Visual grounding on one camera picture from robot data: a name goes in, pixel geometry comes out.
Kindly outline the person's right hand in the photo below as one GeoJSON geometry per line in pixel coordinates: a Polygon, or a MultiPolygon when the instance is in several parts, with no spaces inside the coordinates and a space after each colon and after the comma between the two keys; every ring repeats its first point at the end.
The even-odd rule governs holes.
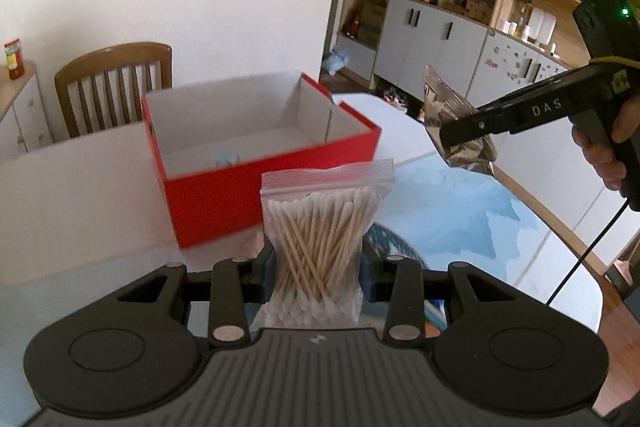
{"type": "MultiPolygon", "coordinates": [[[[640,98],[636,94],[628,100],[620,109],[616,121],[613,124],[612,140],[615,143],[623,143],[630,139],[640,124],[640,98]]],[[[572,138],[582,150],[585,160],[590,164],[604,185],[611,191],[620,191],[626,176],[626,167],[615,157],[612,147],[608,144],[593,143],[588,135],[572,129],[572,138]]]]}

